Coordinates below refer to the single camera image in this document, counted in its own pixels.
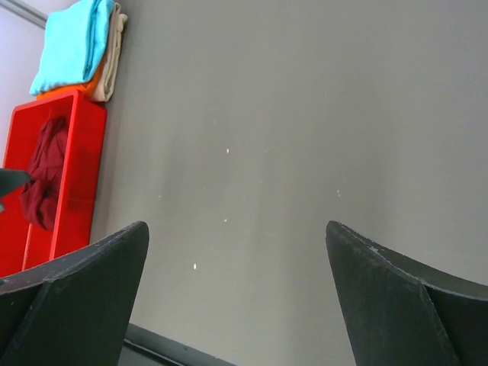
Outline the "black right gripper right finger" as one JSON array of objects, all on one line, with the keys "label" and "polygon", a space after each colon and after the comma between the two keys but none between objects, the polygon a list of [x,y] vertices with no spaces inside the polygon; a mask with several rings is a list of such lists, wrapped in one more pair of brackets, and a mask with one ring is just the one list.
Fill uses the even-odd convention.
[{"label": "black right gripper right finger", "polygon": [[357,365],[485,365],[487,287],[330,221],[326,249]]}]

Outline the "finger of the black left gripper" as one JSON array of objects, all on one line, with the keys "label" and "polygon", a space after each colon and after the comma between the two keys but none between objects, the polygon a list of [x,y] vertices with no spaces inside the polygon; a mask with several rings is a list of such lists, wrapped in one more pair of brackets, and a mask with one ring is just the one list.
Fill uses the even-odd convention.
[{"label": "finger of the black left gripper", "polygon": [[30,181],[30,175],[23,170],[0,169],[0,197],[4,197]]}]

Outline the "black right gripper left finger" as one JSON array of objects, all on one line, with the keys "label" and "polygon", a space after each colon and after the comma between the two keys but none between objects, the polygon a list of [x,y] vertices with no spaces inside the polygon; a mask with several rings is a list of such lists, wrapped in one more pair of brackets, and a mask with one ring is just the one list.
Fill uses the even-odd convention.
[{"label": "black right gripper left finger", "polygon": [[116,365],[140,285],[149,227],[139,221],[1,279],[3,365]]}]

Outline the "light blue t shirt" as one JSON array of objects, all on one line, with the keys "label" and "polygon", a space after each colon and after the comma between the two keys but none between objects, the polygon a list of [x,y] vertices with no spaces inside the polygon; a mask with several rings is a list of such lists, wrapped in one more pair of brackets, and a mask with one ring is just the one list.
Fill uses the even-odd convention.
[{"label": "light blue t shirt", "polygon": [[114,6],[111,0],[84,0],[48,16],[31,95],[92,79],[107,46]]}]

